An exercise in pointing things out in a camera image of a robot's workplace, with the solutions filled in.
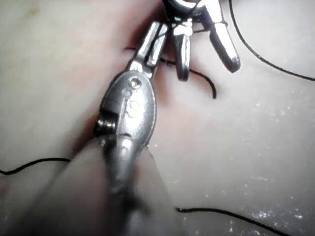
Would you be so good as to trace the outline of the left arm needle driver jaw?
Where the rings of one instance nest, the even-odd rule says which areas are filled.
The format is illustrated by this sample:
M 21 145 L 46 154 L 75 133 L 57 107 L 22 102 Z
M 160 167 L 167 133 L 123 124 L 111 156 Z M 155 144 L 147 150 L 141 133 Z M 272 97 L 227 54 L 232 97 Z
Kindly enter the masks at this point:
M 159 62 L 167 37 L 168 26 L 166 24 L 151 24 L 144 45 L 144 72 L 147 77 L 153 77 Z
M 160 23 L 152 22 L 141 45 L 129 61 L 129 69 L 138 72 L 154 72 L 160 56 Z

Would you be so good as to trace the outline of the left arm needle driver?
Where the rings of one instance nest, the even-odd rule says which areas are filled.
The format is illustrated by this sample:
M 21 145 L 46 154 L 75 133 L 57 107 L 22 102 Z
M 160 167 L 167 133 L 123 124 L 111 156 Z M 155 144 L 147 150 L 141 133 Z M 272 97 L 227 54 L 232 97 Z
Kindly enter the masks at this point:
M 146 146 L 155 128 L 156 98 L 151 80 L 137 71 L 119 73 L 99 108 L 96 136 L 127 135 Z

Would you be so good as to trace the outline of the right arm needle driver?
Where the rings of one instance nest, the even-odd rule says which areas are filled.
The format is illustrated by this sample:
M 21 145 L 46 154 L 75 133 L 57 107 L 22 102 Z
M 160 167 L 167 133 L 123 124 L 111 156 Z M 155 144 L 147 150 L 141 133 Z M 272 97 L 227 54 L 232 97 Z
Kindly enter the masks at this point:
M 166 18 L 168 20 L 192 18 L 194 22 L 208 22 L 206 1 L 190 2 L 186 0 L 163 0 Z

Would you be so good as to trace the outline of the right arm needle driver jaw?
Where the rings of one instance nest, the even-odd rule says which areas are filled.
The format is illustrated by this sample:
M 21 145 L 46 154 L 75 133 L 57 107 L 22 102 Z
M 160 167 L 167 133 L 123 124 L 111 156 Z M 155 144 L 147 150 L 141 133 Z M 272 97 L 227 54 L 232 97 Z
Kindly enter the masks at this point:
M 226 69 L 235 73 L 241 67 L 239 55 L 224 20 L 219 0 L 209 0 L 206 10 L 210 17 L 210 41 Z
M 187 19 L 182 23 L 177 22 L 174 25 L 172 36 L 175 46 L 177 76 L 180 81 L 186 82 L 189 77 L 192 19 Z

